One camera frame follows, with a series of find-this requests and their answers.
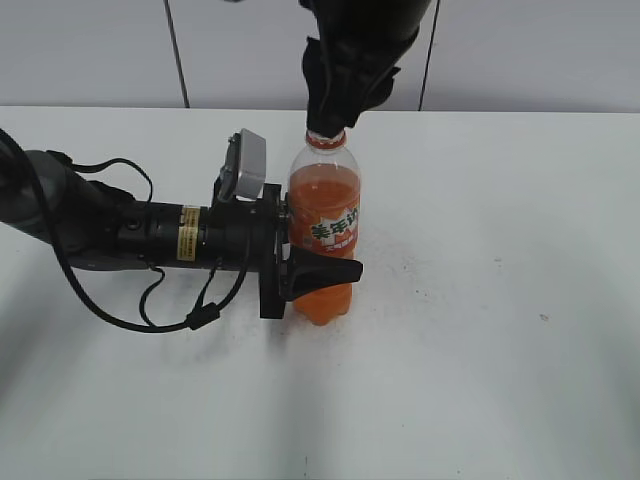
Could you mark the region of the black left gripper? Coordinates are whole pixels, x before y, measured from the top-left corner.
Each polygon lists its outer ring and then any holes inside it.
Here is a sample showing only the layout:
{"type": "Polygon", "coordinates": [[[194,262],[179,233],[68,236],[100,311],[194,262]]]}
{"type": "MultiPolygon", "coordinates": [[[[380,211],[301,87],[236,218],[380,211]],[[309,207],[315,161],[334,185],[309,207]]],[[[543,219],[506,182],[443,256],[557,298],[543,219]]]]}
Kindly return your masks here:
{"type": "MultiPolygon", "coordinates": [[[[262,196],[241,201],[220,182],[214,184],[211,208],[206,217],[204,247],[213,265],[210,269],[235,271],[236,279],[226,296],[215,303],[218,310],[229,306],[248,273],[258,274],[259,317],[281,319],[286,301],[281,297],[279,262],[284,218],[291,216],[289,193],[281,199],[282,186],[266,183],[262,196]]],[[[363,264],[292,246],[288,257],[288,300],[338,285],[359,282],[363,264]]]]}

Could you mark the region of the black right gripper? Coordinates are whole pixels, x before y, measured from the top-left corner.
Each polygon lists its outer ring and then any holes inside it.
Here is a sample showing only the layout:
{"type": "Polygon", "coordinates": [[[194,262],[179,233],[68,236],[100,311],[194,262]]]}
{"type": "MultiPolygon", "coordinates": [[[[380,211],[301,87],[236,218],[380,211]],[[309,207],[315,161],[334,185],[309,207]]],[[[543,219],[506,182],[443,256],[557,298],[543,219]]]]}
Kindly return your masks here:
{"type": "Polygon", "coordinates": [[[361,114],[383,104],[401,58],[399,19],[318,19],[302,58],[307,86],[306,127],[334,138],[361,114]]]}

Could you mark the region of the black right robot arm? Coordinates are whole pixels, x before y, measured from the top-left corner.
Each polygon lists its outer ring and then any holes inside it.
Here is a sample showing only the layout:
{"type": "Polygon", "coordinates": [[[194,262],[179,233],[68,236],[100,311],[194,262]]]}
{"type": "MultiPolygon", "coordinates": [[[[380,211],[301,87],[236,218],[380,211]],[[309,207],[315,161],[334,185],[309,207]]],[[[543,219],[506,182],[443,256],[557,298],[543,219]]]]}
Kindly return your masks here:
{"type": "Polygon", "coordinates": [[[306,127],[338,136],[392,94],[398,62],[416,41],[425,0],[302,1],[318,36],[302,57],[308,90],[306,127]]]}

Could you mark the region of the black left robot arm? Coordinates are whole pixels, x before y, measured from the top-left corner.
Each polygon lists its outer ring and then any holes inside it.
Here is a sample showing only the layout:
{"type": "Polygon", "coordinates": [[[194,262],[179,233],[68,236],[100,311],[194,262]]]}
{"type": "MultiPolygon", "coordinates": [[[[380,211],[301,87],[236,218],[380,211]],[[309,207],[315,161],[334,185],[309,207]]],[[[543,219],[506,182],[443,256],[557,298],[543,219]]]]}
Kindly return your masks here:
{"type": "Polygon", "coordinates": [[[24,150],[1,137],[1,220],[49,244],[72,289],[93,300],[77,270],[203,269],[259,277],[260,315],[280,319],[288,302],[357,282],[361,263],[293,246],[289,209],[266,176],[266,142],[234,134],[209,206],[138,200],[95,179],[102,164],[80,165],[53,150],[24,150]]]}

